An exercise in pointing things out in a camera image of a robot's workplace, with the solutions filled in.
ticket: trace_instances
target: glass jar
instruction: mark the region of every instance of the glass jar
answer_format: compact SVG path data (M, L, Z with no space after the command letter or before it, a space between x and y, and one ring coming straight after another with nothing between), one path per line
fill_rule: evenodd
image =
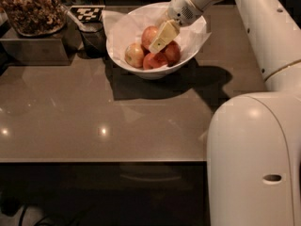
M60 0L0 0L12 27L26 37L50 35L66 23Z

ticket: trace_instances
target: apple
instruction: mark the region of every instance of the apple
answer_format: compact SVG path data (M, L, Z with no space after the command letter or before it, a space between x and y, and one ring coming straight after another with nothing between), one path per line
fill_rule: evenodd
M152 42L153 38L156 36L158 30L159 30L159 28L155 25L150 25L143 30L143 33L141 36L141 44L147 50L149 50L151 42Z
M168 66L172 66L179 62L181 58L180 50L180 45L174 40L162 50L162 53L168 60Z
M146 51L142 44L133 42L125 49L124 59L129 65L135 68L141 68L145 54Z
M162 52L159 52L157 54L148 53L143 59L143 69L144 70L160 68L161 66L164 66L167 64L168 64L168 60Z

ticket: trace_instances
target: bowl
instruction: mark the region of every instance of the bowl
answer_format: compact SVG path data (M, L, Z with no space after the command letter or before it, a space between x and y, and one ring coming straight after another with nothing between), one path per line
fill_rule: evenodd
M134 68L124 59L125 49L132 42L141 42L143 30L154 25L166 12L169 3L154 3L140 7L122 16L108 31L106 31L106 49L111 59L122 69L143 79L160 79L176 72L191 58L193 58L205 41L209 38L207 23L203 17L193 24L181 27L180 34L175 41L181 47L181 59L171 67L163 66L152 70Z

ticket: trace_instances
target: countertop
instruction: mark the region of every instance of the countertop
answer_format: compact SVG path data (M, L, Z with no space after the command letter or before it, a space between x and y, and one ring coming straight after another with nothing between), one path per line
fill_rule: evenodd
M236 6L212 6L212 36L186 66L143 80L108 56L13 66L0 76L0 162L201 162L216 109L265 91Z

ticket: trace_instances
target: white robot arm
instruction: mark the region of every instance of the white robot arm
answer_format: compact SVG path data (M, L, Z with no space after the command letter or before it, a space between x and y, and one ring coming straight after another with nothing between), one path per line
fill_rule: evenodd
M219 1L171 0L150 50L163 49ZM207 144L211 223L298 226L301 31L278 0L235 2L270 91L232 98L214 114Z

